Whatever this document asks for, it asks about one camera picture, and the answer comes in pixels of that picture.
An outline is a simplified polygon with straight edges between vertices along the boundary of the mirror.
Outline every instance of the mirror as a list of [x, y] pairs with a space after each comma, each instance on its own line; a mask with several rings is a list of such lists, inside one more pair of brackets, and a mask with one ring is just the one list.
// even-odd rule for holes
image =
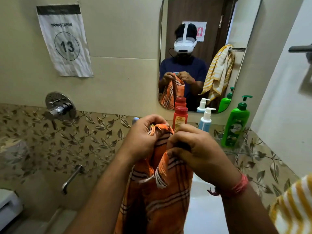
[[163, 0], [158, 101], [166, 109], [224, 111], [261, 0]]

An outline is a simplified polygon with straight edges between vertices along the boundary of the yellow striped towel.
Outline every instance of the yellow striped towel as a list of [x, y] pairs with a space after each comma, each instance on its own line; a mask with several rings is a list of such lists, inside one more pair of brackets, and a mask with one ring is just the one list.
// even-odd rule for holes
[[312, 173], [277, 198], [270, 218], [279, 234], [312, 233]]
[[204, 94], [210, 90], [208, 96], [210, 101], [221, 96], [227, 88], [235, 61], [234, 54], [229, 51], [232, 47], [230, 44], [222, 47], [210, 64], [201, 93]]

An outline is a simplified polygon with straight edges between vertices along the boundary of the orange towel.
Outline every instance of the orange towel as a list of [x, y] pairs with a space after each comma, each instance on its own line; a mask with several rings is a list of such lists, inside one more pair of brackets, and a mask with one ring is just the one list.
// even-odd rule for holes
[[174, 134], [168, 124], [152, 126], [165, 130], [154, 152], [134, 165], [119, 211], [115, 234], [183, 233], [188, 211], [193, 171], [179, 158], [169, 158], [167, 140]]
[[184, 82], [174, 75], [174, 80], [165, 87], [159, 102], [164, 108], [174, 110], [177, 97], [184, 97]]

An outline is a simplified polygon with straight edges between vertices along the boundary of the washbasin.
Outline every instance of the washbasin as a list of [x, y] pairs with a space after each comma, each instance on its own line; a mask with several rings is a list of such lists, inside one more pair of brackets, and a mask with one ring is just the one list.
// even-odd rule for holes
[[222, 199], [209, 194], [210, 188], [214, 190], [213, 185], [194, 174], [184, 234], [229, 233]]

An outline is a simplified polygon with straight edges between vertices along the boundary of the toilet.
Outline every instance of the toilet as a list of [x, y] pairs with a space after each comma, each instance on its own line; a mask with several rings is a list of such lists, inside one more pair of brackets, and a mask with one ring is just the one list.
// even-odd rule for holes
[[14, 191], [0, 189], [0, 231], [23, 210], [23, 204]]

